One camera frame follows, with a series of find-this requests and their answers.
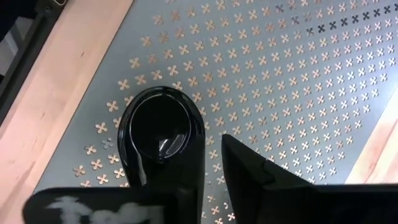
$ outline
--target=metal grate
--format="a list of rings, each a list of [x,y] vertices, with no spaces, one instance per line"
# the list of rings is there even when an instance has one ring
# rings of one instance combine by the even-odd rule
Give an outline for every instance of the metal grate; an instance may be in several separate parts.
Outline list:
[[[398,4],[279,2],[137,0],[37,190],[127,186],[120,116],[156,85],[192,96],[204,117],[204,223],[234,219],[223,133],[311,183],[344,183],[398,82]]]

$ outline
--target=wooden board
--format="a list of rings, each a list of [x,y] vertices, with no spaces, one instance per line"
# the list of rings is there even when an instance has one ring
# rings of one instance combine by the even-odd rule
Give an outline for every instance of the wooden board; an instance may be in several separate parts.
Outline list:
[[[0,127],[0,223],[32,193],[132,0],[70,0]]]
[[[377,122],[346,184],[398,182],[398,90]]]

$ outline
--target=black plastic object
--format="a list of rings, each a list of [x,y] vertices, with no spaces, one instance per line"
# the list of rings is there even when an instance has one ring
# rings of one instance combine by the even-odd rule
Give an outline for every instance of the black plastic object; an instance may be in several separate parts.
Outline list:
[[[142,91],[126,108],[118,131],[119,154],[129,184],[150,182],[204,134],[200,112],[186,94],[166,86]]]
[[[398,223],[398,185],[312,185],[223,135],[237,224]]]
[[[200,224],[204,142],[204,136],[197,135],[143,186],[38,192],[24,206],[24,221],[26,224]]]
[[[68,0],[37,0],[37,13],[27,32],[23,46],[12,60],[0,84],[0,124],[6,118],[22,84],[25,82],[37,56],[50,35],[53,26],[61,15]]]

